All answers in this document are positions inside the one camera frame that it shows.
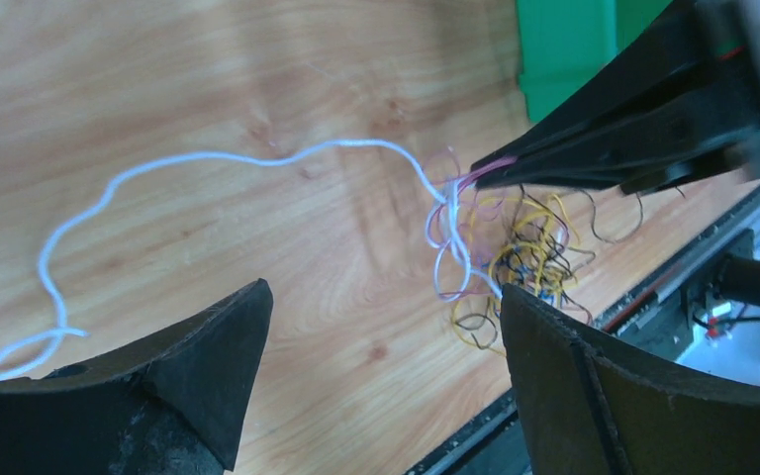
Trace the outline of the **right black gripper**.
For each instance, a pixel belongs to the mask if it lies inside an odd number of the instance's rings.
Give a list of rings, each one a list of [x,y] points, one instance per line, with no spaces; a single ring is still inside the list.
[[[760,179],[760,1],[673,1],[476,187],[651,194],[737,169]]]

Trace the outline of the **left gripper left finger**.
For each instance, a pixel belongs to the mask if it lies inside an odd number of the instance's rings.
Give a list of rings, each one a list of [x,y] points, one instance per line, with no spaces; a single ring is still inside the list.
[[[272,308],[256,280],[115,350],[0,382],[0,474],[233,470]]]

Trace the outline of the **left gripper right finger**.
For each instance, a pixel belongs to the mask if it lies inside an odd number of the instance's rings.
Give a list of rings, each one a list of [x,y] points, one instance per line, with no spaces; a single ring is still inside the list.
[[[501,331],[536,474],[760,474],[760,387],[679,365],[516,286]]]

